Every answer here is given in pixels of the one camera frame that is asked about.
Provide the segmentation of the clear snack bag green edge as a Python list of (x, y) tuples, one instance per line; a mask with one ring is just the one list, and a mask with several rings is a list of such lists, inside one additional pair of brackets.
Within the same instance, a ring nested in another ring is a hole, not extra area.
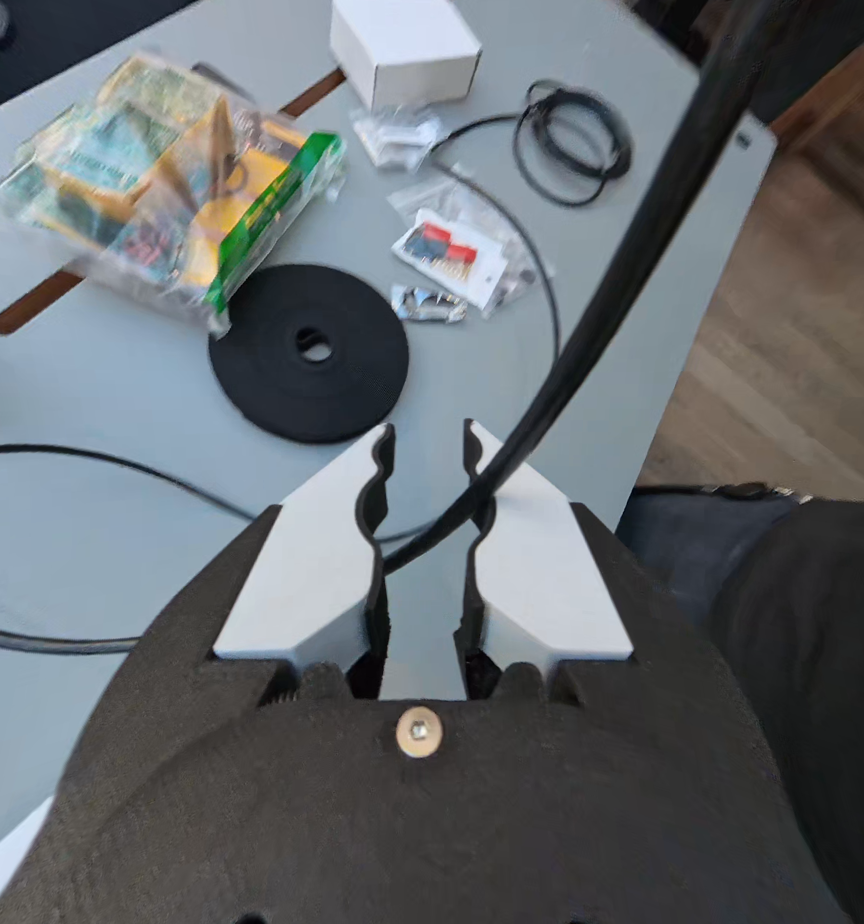
[(301, 130), (214, 71), (130, 56), (0, 179), (0, 227), (63, 259), (0, 311), (0, 336), (91, 280), (222, 338), (241, 286), (345, 157), (339, 134)]

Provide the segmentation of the grey desk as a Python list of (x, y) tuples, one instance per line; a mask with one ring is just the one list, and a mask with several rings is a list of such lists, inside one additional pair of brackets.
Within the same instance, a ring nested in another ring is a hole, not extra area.
[[(545, 202), (521, 179), (510, 129), (472, 132), (450, 154), (503, 202), (553, 267), (565, 335), (606, 270), (692, 97), (696, 69), (613, 2), (456, 2), (483, 45), (470, 95), (446, 125), (520, 107), (553, 78), (617, 109), (632, 169), (592, 207)], [(132, 52), (205, 62), (278, 108), (333, 66), (329, 2), (204, 2), (0, 106), (0, 175), (21, 141), (88, 95)], [(600, 364), (531, 457), (615, 528), (704, 312), (772, 160), (774, 135), (747, 115)], [(0, 309), (62, 259), (0, 227)], [(434, 519), (464, 489), (462, 426), (504, 439), (552, 359), (536, 286), (489, 318), (408, 327), (410, 371), (390, 421), (395, 471), (385, 535)], [(206, 330), (81, 283), (0, 337), (0, 444), (70, 445), (164, 470), (258, 514), (340, 446), (266, 435), (224, 398)], [(37, 636), (139, 634), (244, 527), (158, 479), (89, 459), (0, 456), (0, 628)], [(53, 792), (118, 656), (0, 651), (0, 840)]]

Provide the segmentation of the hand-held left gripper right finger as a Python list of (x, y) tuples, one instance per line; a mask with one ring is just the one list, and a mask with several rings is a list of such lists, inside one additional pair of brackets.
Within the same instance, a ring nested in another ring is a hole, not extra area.
[(468, 699), (487, 699), (513, 664), (530, 664), (550, 686), (561, 664), (632, 656), (582, 513), (582, 504), (524, 463), (472, 517), (478, 535), (454, 633)]

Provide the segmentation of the black velcro tape roll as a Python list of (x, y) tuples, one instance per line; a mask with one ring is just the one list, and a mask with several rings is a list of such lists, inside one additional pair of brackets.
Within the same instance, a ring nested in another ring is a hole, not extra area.
[(356, 275), (311, 263), (256, 271), (211, 337), (212, 372), (254, 426), (303, 445), (361, 436), (392, 411), (410, 348), (392, 306)]

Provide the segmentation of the small silver foil packet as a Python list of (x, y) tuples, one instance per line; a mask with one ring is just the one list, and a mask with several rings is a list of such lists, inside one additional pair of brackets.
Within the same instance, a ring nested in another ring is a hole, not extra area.
[(466, 320), (468, 303), (448, 292), (417, 285), (393, 284), (390, 304), (403, 322), (456, 324)]

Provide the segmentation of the white cardboard box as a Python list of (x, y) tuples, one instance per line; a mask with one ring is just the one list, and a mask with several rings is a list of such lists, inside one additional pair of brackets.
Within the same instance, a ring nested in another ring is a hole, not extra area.
[(466, 98), (483, 52), (449, 1), (334, 1), (329, 44), (372, 113)]

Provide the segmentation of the clear bag of metal parts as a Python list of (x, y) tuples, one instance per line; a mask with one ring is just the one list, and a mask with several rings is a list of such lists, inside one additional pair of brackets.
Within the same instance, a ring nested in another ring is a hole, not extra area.
[(553, 267), (548, 262), (538, 263), (518, 225), (467, 184), (449, 177), (424, 180), (392, 192), (387, 203), (404, 223), (405, 232), (413, 225), (418, 210), (426, 207), (450, 220), (473, 225), (503, 245), (508, 260), (502, 283), (504, 293), (491, 311), (478, 309), (485, 317), (536, 286), (542, 292), (553, 291)]

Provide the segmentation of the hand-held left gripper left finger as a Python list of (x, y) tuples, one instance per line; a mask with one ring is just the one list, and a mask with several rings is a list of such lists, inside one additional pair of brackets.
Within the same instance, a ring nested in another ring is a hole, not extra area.
[(334, 664), (355, 697), (377, 697), (390, 636), (383, 553), (395, 429), (377, 425), (279, 504), (214, 644), (221, 660), (295, 674)]

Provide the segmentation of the person's black sweater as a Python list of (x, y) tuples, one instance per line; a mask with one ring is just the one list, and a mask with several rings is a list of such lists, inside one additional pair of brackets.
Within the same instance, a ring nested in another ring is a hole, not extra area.
[(778, 521), (726, 581), (707, 626), (820, 871), (864, 922), (864, 502), (812, 500)]

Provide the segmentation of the person's dark trousers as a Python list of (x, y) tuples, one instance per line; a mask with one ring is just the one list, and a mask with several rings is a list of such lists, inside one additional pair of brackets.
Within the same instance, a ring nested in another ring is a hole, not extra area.
[(616, 536), (701, 629), (757, 542), (811, 499), (762, 482), (636, 487)]

